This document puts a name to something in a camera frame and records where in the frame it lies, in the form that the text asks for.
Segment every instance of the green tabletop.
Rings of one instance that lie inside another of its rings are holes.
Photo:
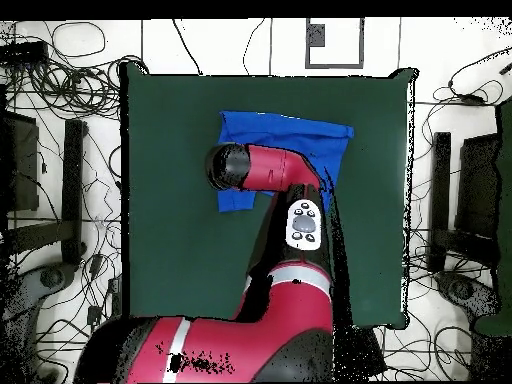
[[[219,213],[204,158],[222,110],[350,125],[336,188],[356,325],[401,321],[407,92],[390,78],[144,75],[129,65],[130,312],[231,318],[270,197]]]

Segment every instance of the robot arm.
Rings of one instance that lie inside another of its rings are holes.
[[[276,192],[236,316],[107,322],[84,348],[75,382],[331,381],[331,276],[318,176],[297,153],[253,145],[215,147],[206,168],[216,189]]]

